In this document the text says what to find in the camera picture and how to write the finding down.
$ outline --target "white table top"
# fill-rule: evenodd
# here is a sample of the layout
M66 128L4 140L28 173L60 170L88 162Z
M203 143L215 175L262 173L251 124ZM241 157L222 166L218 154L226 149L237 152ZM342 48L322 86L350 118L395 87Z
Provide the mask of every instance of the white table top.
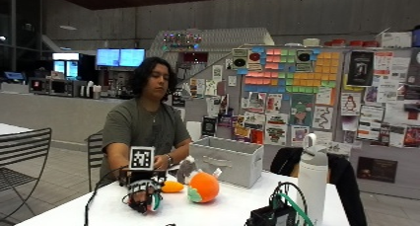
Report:
M262 172L262 177L251 189L221 183L215 200L199 204L187 200L186 187L182 192L163 193L161 206L154 214L142 215L121 199L128 193L117 183L101 188L90 203L89 225L163 226L235 226L245 225L251 210L267 206L278 182L296 183L296 179ZM84 207L90 194L81 196L19 226L76 226L84 225ZM295 198L295 190L288 193ZM350 225L340 197L334 185L327 185L324 222L326 226Z
M15 125L0 123L0 135L3 134L13 134L24 131L29 131L31 129L19 127Z

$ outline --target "man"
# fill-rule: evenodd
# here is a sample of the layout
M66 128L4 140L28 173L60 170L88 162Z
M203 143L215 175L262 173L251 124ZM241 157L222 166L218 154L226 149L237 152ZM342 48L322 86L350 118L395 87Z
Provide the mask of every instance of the man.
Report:
M191 139L186 127L173 107L162 103L174 92L175 82L169 63L158 57L146 58L130 81L136 98L106 116L101 177L129 165L132 146L154 146L154 168L159 170L189 155ZM118 174L117 171L110 178L114 180Z

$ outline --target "orange toy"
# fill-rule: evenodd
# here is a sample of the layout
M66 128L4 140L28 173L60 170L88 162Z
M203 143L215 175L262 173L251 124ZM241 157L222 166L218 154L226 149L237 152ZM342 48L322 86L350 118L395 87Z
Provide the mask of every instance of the orange toy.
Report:
M183 190L183 185L179 182L165 181L165 185L161 187L161 191L165 193L174 193Z
M187 187L187 198L197 203L209 202L219 193L218 179L207 173L198 173Z

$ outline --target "green wire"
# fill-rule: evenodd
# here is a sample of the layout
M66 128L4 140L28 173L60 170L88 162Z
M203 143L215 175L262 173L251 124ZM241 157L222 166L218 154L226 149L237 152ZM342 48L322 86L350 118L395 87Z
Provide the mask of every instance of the green wire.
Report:
M303 210L300 209L300 207L296 205L296 203L292 201L292 199L288 197L287 194L284 193L278 193L279 196L283 196L286 201L291 204L291 207L294 208L294 210L298 212L298 214L302 216L302 218L304 219L304 222L307 223L308 226L314 226L312 221L310 220L310 218L307 217L306 213L303 212Z

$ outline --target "white bottle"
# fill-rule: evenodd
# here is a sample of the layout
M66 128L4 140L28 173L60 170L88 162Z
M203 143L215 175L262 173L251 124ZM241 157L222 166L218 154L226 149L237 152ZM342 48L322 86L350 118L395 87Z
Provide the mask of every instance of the white bottle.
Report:
M298 186L303 192L307 204L307 216L315 226L323 224L326 189L328 178L327 146L316 145L314 133L304 136L303 152L299 163ZM296 196L296 204L304 210L300 196Z

